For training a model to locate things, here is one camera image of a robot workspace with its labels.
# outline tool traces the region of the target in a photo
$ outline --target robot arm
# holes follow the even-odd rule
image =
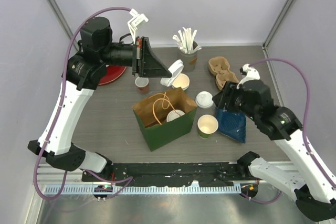
[[[313,154],[333,181],[336,180],[309,141],[311,152],[307,152],[302,124],[290,109],[274,105],[269,87],[259,80],[256,69],[244,65],[240,71],[246,77],[240,83],[226,82],[222,91],[213,97],[216,106],[228,112],[244,113],[253,120],[257,128],[286,153],[299,176],[288,175],[253,152],[241,157],[238,164],[247,173],[286,193],[311,220],[334,218],[336,190],[310,155]]]
[[[92,18],[81,28],[81,50],[68,60],[63,108],[43,153],[46,162],[52,167],[66,171],[77,168],[92,170],[102,178],[110,179],[112,163],[110,160],[98,153],[85,151],[71,142],[86,103],[93,95],[100,79],[107,73],[107,65],[132,67],[133,75],[140,77],[172,76],[168,68],[153,53],[148,37],[135,37],[135,31],[132,32],[135,43],[112,42],[112,29],[108,19],[104,17]],[[36,155],[45,142],[58,110],[60,97],[61,92],[42,136],[28,144],[28,149]]]

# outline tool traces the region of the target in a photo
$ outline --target wooden tabletop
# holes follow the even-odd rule
[[[176,58],[176,48],[154,48],[155,54],[166,66]],[[186,73],[190,86],[186,94],[195,99],[201,91],[212,95],[219,92],[214,76],[207,68],[208,61],[224,56],[238,78],[239,69],[246,63],[263,59],[261,46],[204,47],[198,52],[196,68]],[[278,99],[267,64],[256,67],[263,82],[270,86],[276,103]],[[211,109],[197,109],[191,133],[174,140],[154,152],[150,152],[135,119],[132,105],[147,96],[168,89],[160,85],[160,79],[150,79],[150,92],[140,94],[134,85],[135,77],[128,68],[116,82],[98,87],[88,101],[79,119],[72,141],[77,146],[98,152],[115,163],[142,162],[235,162],[248,151],[258,153],[267,161],[287,161],[284,152],[261,134],[251,120],[247,120],[246,144],[240,144],[218,132],[209,139],[197,134],[197,120],[201,115],[214,114]]]

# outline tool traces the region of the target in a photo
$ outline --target red plate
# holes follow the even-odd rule
[[[100,79],[100,82],[98,85],[106,85],[109,83],[114,82],[119,77],[122,76],[122,74],[125,72],[126,67],[120,67],[120,66],[107,66],[107,74]]]

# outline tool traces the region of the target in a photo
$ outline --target blue bag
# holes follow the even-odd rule
[[[229,113],[222,109],[216,109],[218,131],[232,139],[245,144],[246,117],[242,113]]]

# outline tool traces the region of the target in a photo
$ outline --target metal container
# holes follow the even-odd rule
[[[193,47],[197,47],[197,43],[193,42]],[[197,53],[198,51],[194,52],[193,54],[185,54],[181,50],[177,49],[177,58],[182,60],[184,68],[182,72],[191,72],[195,69],[196,61],[197,61]]]

